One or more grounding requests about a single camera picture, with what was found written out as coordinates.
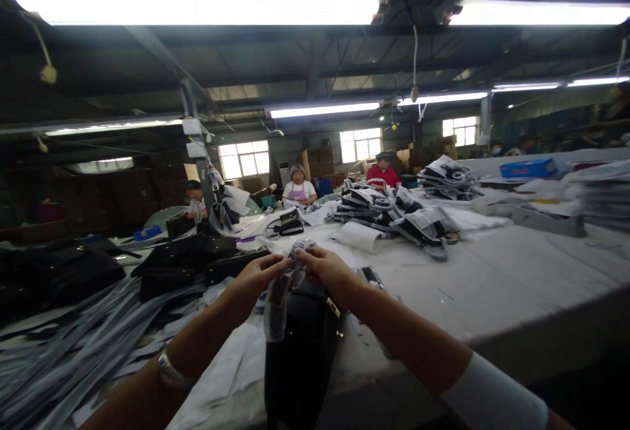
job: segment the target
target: pile of straps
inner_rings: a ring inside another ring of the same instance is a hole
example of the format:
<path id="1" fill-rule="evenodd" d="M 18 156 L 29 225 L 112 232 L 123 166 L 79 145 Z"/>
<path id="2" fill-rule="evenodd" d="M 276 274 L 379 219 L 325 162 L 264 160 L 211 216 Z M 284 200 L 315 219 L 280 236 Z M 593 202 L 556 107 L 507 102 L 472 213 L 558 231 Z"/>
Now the pile of straps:
<path id="1" fill-rule="evenodd" d="M 341 203 L 325 222 L 360 223 L 381 231 L 382 238 L 400 234 L 433 259 L 446 261 L 446 245 L 459 241 L 459 225 L 441 207 L 424 207 L 406 188 L 383 184 L 385 188 L 379 191 L 346 179 Z"/>
<path id="2" fill-rule="evenodd" d="M 418 183 L 429 197 L 447 200 L 472 200 L 481 193 L 477 190 L 477 176 L 468 167 L 446 155 L 418 173 Z"/>

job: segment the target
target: blue bin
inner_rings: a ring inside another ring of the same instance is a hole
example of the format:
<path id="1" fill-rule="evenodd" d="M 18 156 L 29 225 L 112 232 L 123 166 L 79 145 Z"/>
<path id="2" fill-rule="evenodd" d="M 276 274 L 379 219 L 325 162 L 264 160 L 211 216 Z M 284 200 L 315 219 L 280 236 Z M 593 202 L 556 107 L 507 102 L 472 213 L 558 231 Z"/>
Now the blue bin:
<path id="1" fill-rule="evenodd" d="M 330 183 L 330 179 L 320 179 L 317 181 L 320 190 L 320 197 L 333 193 L 333 187 Z"/>
<path id="2" fill-rule="evenodd" d="M 133 234 L 133 239 L 136 241 L 145 241 L 159 235 L 160 233 L 162 233 L 162 229 L 159 225 L 156 225 L 153 228 L 147 228 L 146 230 L 135 232 Z"/>

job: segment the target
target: stack of bags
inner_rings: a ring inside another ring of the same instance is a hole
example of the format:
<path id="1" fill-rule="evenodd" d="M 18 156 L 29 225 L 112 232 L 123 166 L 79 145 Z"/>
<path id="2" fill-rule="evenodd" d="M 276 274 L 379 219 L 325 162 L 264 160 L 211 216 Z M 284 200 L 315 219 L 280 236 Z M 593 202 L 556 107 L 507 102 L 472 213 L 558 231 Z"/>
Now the stack of bags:
<path id="1" fill-rule="evenodd" d="M 447 200 L 472 200 L 481 195 L 477 176 L 446 155 L 418 173 L 418 183 L 428 197 Z"/>
<path id="2" fill-rule="evenodd" d="M 378 191 L 348 181 L 344 188 L 325 222 L 359 223 L 381 232 L 381 238 L 400 234 L 437 261 L 446 261 L 446 245 L 459 240 L 459 225 L 441 207 L 424 208 L 404 187 Z"/>
<path id="3" fill-rule="evenodd" d="M 576 213 L 586 222 L 630 232 L 630 160 L 577 171 L 563 181 L 582 185 Z"/>

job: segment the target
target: silver bracelet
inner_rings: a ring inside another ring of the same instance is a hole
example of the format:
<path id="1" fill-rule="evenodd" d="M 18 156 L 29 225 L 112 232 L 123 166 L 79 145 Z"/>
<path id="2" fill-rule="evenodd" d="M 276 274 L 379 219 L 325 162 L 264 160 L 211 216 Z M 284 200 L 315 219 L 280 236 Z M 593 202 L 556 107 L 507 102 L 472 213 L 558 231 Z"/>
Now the silver bracelet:
<path id="1" fill-rule="evenodd" d="M 197 383 L 197 379 L 191 379 L 190 377 L 183 376 L 173 367 L 169 361 L 169 357 L 166 355 L 166 351 L 160 355 L 157 360 L 157 366 L 159 368 L 159 376 L 162 379 L 162 382 L 171 389 L 188 392 Z"/>

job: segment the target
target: ceiling light fixture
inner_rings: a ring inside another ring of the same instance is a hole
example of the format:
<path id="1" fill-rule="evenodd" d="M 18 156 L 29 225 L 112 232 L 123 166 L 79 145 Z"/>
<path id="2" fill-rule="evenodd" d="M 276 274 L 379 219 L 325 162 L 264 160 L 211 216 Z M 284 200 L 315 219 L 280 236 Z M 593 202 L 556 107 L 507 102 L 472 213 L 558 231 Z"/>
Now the ceiling light fixture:
<path id="1" fill-rule="evenodd" d="M 130 123 L 111 123 L 109 125 L 86 125 L 86 126 L 73 126 L 68 128 L 60 128 L 54 131 L 46 131 L 46 136 L 62 136 L 62 135 L 81 135 L 83 133 L 98 133 L 99 131 L 118 131 L 124 129 L 134 128 L 153 128 L 163 126 L 181 125 L 182 120 L 152 120 L 152 121 L 134 121 Z"/>
<path id="2" fill-rule="evenodd" d="M 462 100 L 479 100 L 488 96 L 488 92 L 446 93 L 444 95 L 419 95 L 415 102 L 410 98 L 401 100 L 399 105 L 424 105 L 429 103 L 460 102 Z"/>
<path id="3" fill-rule="evenodd" d="M 294 116 L 364 112 L 366 110 L 377 110 L 382 105 L 383 101 L 378 100 L 376 102 L 364 102 L 345 105 L 310 106 L 296 108 L 267 108 L 265 111 L 269 114 L 271 118 L 288 118 Z"/>
<path id="4" fill-rule="evenodd" d="M 493 92 L 520 92 L 530 90 L 549 90 L 557 89 L 562 85 L 561 82 L 541 82 L 541 83 L 518 83 L 518 84 L 500 84 L 495 85 Z"/>
<path id="5" fill-rule="evenodd" d="M 16 0 L 51 25 L 369 25 L 386 0 Z"/>
<path id="6" fill-rule="evenodd" d="M 586 85 L 606 85 L 628 82 L 630 77 L 598 77 L 596 79 L 577 79 L 567 84 L 567 87 L 584 87 Z"/>
<path id="7" fill-rule="evenodd" d="M 614 3 L 462 0 L 450 25 L 618 25 L 630 18 L 630 5 Z"/>

